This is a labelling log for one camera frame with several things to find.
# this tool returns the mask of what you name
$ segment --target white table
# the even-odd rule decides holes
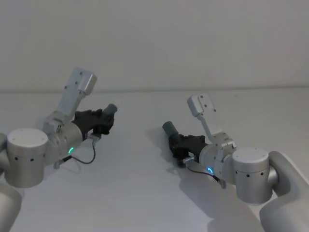
[[[238,147],[286,153],[309,177],[309,89],[209,91],[218,122]],[[110,135],[91,165],[73,160],[25,190],[12,232],[262,232],[254,207],[202,174],[178,169],[162,124],[202,135],[186,104],[194,92],[97,93],[80,110],[115,103]],[[60,94],[0,94],[0,131],[8,134],[55,109]],[[76,151],[92,157],[89,143]]]

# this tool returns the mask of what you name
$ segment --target white wall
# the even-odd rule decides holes
[[[308,0],[1,0],[0,90],[309,85]]]

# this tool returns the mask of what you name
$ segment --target green led light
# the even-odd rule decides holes
[[[68,152],[68,153],[69,153],[69,154],[72,153],[73,150],[74,150],[74,147],[71,147],[71,148],[69,149],[69,152]]]

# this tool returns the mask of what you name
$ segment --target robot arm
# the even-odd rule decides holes
[[[45,166],[55,163],[58,167],[60,160],[70,156],[85,139],[92,139],[94,145],[102,134],[109,134],[116,106],[76,112],[80,101],[92,92],[96,80],[90,71],[75,68],[58,108],[45,120],[43,130],[17,129],[8,136],[0,133],[0,171],[9,185],[16,188],[38,185],[43,181]],[[20,194],[9,186],[0,186],[1,232],[10,230],[20,206]]]
[[[309,181],[293,162],[276,151],[268,153],[259,148],[237,150],[234,141],[215,125],[216,110],[206,93],[191,96],[188,105],[212,143],[200,141],[195,149],[189,149],[183,145],[183,139],[202,136],[179,135],[171,122],[165,123],[163,129],[179,163],[199,163],[208,174],[220,179],[222,188],[225,188],[226,182],[235,185],[238,198],[249,204],[268,202],[274,190],[278,198],[268,202],[260,211],[261,224],[266,232],[308,231]]]

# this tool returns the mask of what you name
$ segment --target cable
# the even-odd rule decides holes
[[[93,161],[95,161],[95,158],[96,158],[96,149],[95,149],[94,145],[92,145],[92,149],[93,149],[93,158],[89,162],[84,162],[84,161],[82,161],[79,158],[76,158],[74,156],[72,156],[72,159],[75,159],[76,161],[83,163],[83,164],[91,164]]]
[[[218,183],[220,182],[220,179],[218,177],[216,177],[215,175],[211,175],[209,173],[205,173],[205,172],[199,172],[199,171],[195,171],[195,170],[192,170],[188,167],[188,170],[194,172],[194,173],[199,173],[199,174],[205,174],[205,175],[209,175],[211,176],[212,178],[214,178]]]

